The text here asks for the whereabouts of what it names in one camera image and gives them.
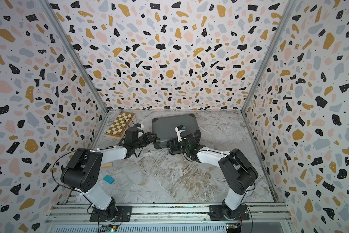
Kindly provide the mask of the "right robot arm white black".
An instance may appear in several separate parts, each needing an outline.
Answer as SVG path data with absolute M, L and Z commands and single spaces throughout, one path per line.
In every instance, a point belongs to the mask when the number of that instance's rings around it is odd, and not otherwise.
M 191 135 L 173 139 L 167 143 L 169 153 L 182 154 L 190 162 L 205 163 L 221 169 L 229 187 L 227 196 L 222 202 L 222 214 L 211 214 L 234 220 L 240 217 L 238 211 L 247 192 L 256 188 L 258 172 L 239 149 L 221 151 L 201 145 Z

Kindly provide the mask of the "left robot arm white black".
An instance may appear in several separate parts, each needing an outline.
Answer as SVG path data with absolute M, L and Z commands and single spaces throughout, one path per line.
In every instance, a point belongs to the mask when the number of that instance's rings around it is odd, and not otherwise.
M 156 134 L 146 133 L 140 127 L 130 127 L 123 140 L 115 146 L 77 150 L 64 168 L 60 180 L 68 188 L 79 191 L 91 203 L 91 220 L 118 220 L 121 214 L 118 213 L 115 200 L 98 183 L 101 166 L 136 155 L 137 149 L 148 146 L 156 138 Z

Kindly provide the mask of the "grey poker set case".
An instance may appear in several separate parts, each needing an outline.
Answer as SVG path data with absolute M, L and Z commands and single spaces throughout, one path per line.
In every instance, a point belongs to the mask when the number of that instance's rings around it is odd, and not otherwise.
M 184 134 L 192 134 L 198 141 L 201 139 L 201 131 L 197 123 L 195 114 L 185 114 L 176 116 L 157 117 L 152 119 L 152 132 L 156 134 L 156 140 L 153 143 L 156 149 L 167 147 L 167 142 L 172 139 L 177 140 L 175 128 L 184 126 Z

